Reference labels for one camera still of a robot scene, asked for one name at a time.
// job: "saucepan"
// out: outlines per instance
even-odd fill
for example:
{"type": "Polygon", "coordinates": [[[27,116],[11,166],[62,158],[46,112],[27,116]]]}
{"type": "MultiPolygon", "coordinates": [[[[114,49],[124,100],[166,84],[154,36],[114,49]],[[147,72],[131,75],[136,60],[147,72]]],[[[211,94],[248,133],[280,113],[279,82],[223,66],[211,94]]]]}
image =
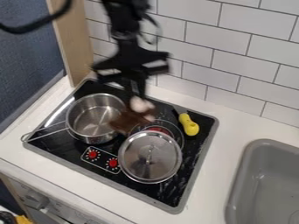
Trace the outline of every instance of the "saucepan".
{"type": "MultiPolygon", "coordinates": [[[[114,95],[90,94],[80,98],[67,110],[66,120],[64,121],[66,127],[64,129],[25,140],[32,132],[27,133],[21,137],[21,140],[30,142],[67,130],[73,138],[86,144],[104,144],[118,135],[108,123],[124,109],[125,104],[123,101],[114,95]]],[[[39,130],[45,130],[57,124],[39,130]]]]}

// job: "white subway tile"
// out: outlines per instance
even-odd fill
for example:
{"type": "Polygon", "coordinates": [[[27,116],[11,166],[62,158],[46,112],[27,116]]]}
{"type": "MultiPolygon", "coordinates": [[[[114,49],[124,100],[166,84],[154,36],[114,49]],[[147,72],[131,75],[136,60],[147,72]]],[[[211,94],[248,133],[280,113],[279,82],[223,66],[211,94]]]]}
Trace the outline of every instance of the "white subway tile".
{"type": "Polygon", "coordinates": [[[295,16],[224,4],[219,26],[278,39],[289,39],[295,16]]]}
{"type": "Polygon", "coordinates": [[[287,87],[242,77],[238,93],[299,109],[299,91],[287,87]]]}
{"type": "Polygon", "coordinates": [[[280,123],[299,127],[299,111],[296,109],[267,103],[262,116],[280,123]]]}
{"type": "Polygon", "coordinates": [[[183,78],[200,82],[216,88],[235,91],[239,80],[238,75],[224,73],[211,68],[184,63],[183,78]]]}
{"type": "Polygon", "coordinates": [[[252,7],[258,7],[260,0],[217,0],[218,2],[229,3],[229,4],[240,4],[252,7]]]}
{"type": "Polygon", "coordinates": [[[169,52],[174,59],[203,66],[209,66],[212,59],[212,49],[190,45],[172,39],[161,38],[158,43],[158,50],[169,52]]]}
{"type": "Polygon", "coordinates": [[[106,57],[100,56],[98,54],[94,54],[94,61],[100,61],[100,60],[105,60],[106,57]]]}
{"type": "Polygon", "coordinates": [[[299,89],[299,69],[291,66],[281,66],[275,83],[299,89]]]}
{"type": "Polygon", "coordinates": [[[182,65],[183,62],[177,59],[168,59],[170,63],[170,72],[169,74],[177,77],[181,77],[182,75],[182,65]]]}
{"type": "Polygon", "coordinates": [[[299,45],[287,41],[253,36],[248,55],[299,67],[299,45]]]}
{"type": "Polygon", "coordinates": [[[292,34],[291,41],[299,43],[299,19],[297,20],[295,29],[294,29],[293,34],[292,34]]]}
{"type": "Polygon", "coordinates": [[[106,41],[98,40],[95,38],[90,39],[94,53],[103,55],[105,57],[111,57],[116,53],[117,45],[106,41]]]}
{"type": "Polygon", "coordinates": [[[149,12],[156,13],[156,1],[157,0],[149,0],[149,4],[150,4],[149,12]]]}
{"type": "Polygon", "coordinates": [[[170,75],[159,75],[158,77],[158,86],[160,88],[166,88],[171,91],[183,94],[190,95],[199,99],[205,99],[206,86],[195,83],[189,80],[182,80],[170,75]]]}
{"type": "MultiPolygon", "coordinates": [[[[150,16],[153,17],[161,26],[163,37],[184,40],[185,21],[156,15],[150,16]]],[[[156,27],[151,22],[149,22],[149,20],[143,20],[142,31],[156,34],[156,27]]]]}
{"type": "Polygon", "coordinates": [[[238,31],[229,31],[203,24],[187,24],[186,41],[201,46],[245,54],[249,39],[249,34],[238,31]]]}
{"type": "Polygon", "coordinates": [[[109,23],[109,18],[102,3],[84,1],[86,18],[93,19],[103,23],[109,23]]]}
{"type": "Polygon", "coordinates": [[[278,64],[233,53],[215,51],[212,67],[261,81],[273,81],[278,64]]]}
{"type": "Polygon", "coordinates": [[[261,8],[299,15],[298,0],[262,0],[261,8]]]}
{"type": "Polygon", "coordinates": [[[220,3],[205,0],[161,0],[158,14],[194,22],[216,25],[220,3]]]}
{"type": "Polygon", "coordinates": [[[152,85],[152,86],[156,86],[156,79],[157,79],[156,75],[154,75],[154,76],[150,76],[150,77],[146,80],[146,83],[147,83],[147,84],[150,84],[150,85],[152,85]]]}
{"type": "Polygon", "coordinates": [[[87,25],[90,37],[109,41],[107,24],[87,20],[87,25]]]}
{"type": "Polygon", "coordinates": [[[257,116],[261,114],[265,103],[264,101],[256,100],[240,94],[234,94],[214,87],[208,88],[206,100],[257,116]]]}

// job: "black cable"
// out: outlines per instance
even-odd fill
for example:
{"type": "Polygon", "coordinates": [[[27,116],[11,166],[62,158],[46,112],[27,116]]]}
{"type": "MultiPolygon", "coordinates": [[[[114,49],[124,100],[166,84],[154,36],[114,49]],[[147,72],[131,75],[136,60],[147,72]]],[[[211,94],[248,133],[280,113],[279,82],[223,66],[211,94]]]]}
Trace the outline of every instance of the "black cable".
{"type": "Polygon", "coordinates": [[[7,26],[7,25],[0,23],[0,30],[9,32],[12,34],[24,34],[27,32],[35,31],[38,28],[42,27],[43,25],[47,25],[47,24],[51,23],[54,19],[59,18],[59,17],[63,16],[64,14],[66,14],[72,8],[72,5],[73,5],[73,0],[65,0],[65,3],[61,7],[61,9],[56,11],[52,15],[39,18],[36,21],[33,21],[29,24],[24,24],[24,25],[15,26],[15,27],[7,26]]]}

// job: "metal pot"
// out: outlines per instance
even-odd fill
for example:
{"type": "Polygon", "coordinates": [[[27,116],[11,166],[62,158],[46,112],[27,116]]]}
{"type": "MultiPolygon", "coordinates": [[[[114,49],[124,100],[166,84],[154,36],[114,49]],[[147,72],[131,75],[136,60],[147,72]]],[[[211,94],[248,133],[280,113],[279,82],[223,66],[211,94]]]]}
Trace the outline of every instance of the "metal pot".
{"type": "Polygon", "coordinates": [[[157,184],[177,173],[182,164],[182,152],[171,136],[145,130],[126,139],[119,149],[118,161],[130,179],[157,184]]]}
{"type": "MultiPolygon", "coordinates": [[[[21,137],[21,140],[30,142],[67,130],[72,137],[86,144],[104,144],[117,136],[117,132],[108,123],[114,120],[123,109],[125,104],[114,95],[90,94],[80,98],[67,110],[64,129],[31,139],[26,138],[32,132],[27,133],[21,137]]],[[[60,123],[39,130],[49,129],[60,123]]]]}

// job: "kitchen sink basin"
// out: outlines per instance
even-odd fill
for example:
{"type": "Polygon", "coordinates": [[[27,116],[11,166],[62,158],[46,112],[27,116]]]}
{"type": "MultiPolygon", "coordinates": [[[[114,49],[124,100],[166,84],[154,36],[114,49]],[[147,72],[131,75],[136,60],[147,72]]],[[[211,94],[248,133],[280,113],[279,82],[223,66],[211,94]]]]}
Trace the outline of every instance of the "kitchen sink basin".
{"type": "Polygon", "coordinates": [[[299,149],[250,143],[226,205],[227,224],[299,224],[299,149]]]}

